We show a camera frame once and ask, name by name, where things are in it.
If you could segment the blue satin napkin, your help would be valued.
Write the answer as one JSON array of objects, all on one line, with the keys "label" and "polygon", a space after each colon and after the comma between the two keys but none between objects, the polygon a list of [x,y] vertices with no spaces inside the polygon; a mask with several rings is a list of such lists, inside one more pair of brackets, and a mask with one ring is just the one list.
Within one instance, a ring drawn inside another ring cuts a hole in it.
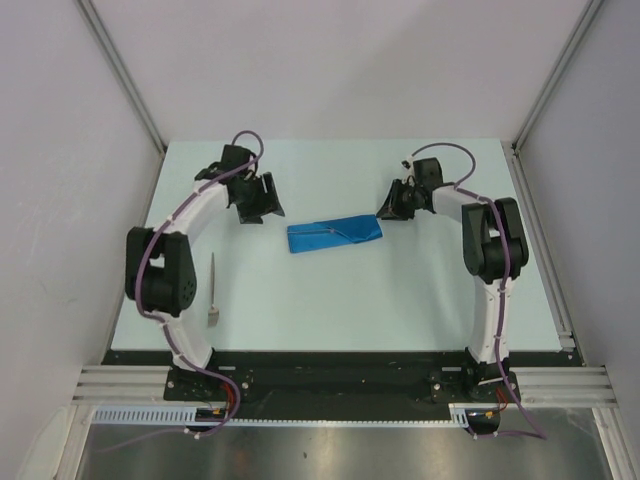
[{"label": "blue satin napkin", "polygon": [[331,235],[290,235],[286,230],[290,253],[300,254],[346,245],[356,245],[383,237],[378,219],[372,214],[290,225],[287,229],[309,229],[314,227],[333,228],[336,233]]}]

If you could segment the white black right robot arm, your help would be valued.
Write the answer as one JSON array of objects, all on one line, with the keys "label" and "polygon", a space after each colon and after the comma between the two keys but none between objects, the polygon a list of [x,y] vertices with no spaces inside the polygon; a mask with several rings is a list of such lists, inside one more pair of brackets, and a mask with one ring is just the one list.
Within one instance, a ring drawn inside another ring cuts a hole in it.
[{"label": "white black right robot arm", "polygon": [[492,200],[443,180],[435,158],[405,160],[404,179],[395,179],[377,212],[381,220],[407,221],[419,210],[446,216],[461,226],[462,256],[474,279],[474,324],[463,393],[484,401],[509,370],[506,330],[515,281],[529,261],[529,249],[518,203]]}]

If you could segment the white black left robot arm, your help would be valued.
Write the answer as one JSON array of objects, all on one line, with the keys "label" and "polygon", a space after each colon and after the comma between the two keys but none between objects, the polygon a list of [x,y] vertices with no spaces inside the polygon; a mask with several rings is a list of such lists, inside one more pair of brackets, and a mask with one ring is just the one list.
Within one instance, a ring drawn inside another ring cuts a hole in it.
[{"label": "white black left robot arm", "polygon": [[196,174],[191,192],[172,213],[157,226],[134,227],[126,236],[126,296],[142,317],[158,324],[174,364],[190,370],[187,389],[202,400],[219,392],[221,376],[207,366],[213,347],[203,327],[187,314],[198,288],[192,246],[214,217],[231,207],[243,225],[285,215],[273,175],[258,172],[263,152],[226,144],[220,159]]}]

